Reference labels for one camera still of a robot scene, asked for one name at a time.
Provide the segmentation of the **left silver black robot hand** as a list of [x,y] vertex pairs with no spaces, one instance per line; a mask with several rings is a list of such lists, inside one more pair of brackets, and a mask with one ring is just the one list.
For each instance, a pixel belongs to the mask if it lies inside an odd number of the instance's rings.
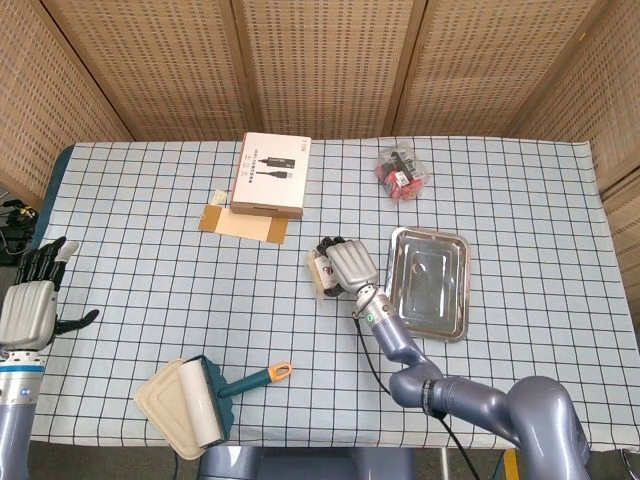
[[0,349],[41,351],[60,335],[83,329],[99,316],[91,310],[77,320],[61,320],[58,294],[66,265],[79,248],[64,236],[26,251],[0,312]]

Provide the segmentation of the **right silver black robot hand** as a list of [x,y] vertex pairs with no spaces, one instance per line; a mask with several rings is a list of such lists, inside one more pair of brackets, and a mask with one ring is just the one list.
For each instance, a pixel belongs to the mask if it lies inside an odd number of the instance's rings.
[[365,286],[378,283],[377,267],[361,240],[325,237],[315,250],[332,264],[343,293],[356,294]]

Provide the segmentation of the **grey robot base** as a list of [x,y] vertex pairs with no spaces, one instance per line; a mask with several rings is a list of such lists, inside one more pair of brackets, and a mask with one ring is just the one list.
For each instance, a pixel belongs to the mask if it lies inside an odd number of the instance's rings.
[[217,446],[198,480],[416,480],[416,471],[409,448]]

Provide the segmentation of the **stainless steel tray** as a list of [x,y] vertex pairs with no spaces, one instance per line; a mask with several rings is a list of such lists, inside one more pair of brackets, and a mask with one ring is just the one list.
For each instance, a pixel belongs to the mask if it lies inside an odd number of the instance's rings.
[[443,231],[395,229],[385,291],[413,336],[462,340],[469,324],[469,243]]

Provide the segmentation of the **bag of red items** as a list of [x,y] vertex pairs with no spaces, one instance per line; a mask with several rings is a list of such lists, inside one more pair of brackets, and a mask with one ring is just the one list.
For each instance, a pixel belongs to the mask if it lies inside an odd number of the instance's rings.
[[428,179],[425,163],[410,146],[403,144],[381,150],[374,173],[394,201],[416,199]]

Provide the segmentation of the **black yellow equipment on floor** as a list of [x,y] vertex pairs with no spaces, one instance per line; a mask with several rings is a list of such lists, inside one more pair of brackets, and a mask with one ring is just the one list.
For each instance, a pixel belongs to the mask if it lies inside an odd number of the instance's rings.
[[16,266],[29,249],[38,213],[19,199],[0,199],[0,266]]

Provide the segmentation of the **flat brown cardboard piece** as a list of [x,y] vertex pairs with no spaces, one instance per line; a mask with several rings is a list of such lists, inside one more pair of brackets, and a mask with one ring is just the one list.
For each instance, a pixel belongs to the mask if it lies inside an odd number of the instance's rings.
[[229,208],[206,205],[199,230],[248,240],[282,244],[289,221],[286,218],[233,213]]

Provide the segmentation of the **white and brown cardboard box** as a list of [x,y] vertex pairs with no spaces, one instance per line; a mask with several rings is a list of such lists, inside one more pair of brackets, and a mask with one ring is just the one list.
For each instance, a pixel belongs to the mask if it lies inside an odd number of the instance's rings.
[[310,149],[309,137],[247,132],[232,189],[231,210],[300,219]]

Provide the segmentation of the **blue checked tablecloth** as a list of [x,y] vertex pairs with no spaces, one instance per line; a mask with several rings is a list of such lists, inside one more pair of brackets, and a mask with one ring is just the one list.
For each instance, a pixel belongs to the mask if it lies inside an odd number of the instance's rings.
[[165,363],[205,355],[229,380],[290,362],[285,381],[234,401],[248,445],[438,447],[448,438],[379,386],[396,370],[347,297],[319,299],[308,252],[325,236],[362,240],[384,268],[390,237],[419,226],[471,251],[469,327],[420,347],[449,376],[501,390],[530,375],[568,390],[595,450],[640,449],[640,352],[585,143],[413,137],[428,180],[391,201],[374,175],[388,139],[316,141],[304,215],[280,245],[198,228],[232,187],[236,142],[79,143],[63,153],[38,242],[80,244],[58,311],[87,328],[56,338],[32,436],[151,446],[134,403]]

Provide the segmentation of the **cream lint roller cover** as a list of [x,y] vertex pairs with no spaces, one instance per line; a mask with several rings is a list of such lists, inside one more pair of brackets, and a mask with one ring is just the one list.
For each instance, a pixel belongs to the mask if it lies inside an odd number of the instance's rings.
[[134,401],[164,440],[185,460],[204,454],[197,444],[194,427],[180,382],[182,359],[168,362],[137,391]]

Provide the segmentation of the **woven bamboo folding screen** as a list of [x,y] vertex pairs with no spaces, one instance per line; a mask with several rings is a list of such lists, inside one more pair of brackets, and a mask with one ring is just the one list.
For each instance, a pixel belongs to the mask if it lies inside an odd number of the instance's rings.
[[640,326],[640,0],[0,0],[0,189],[249,130],[588,141]]

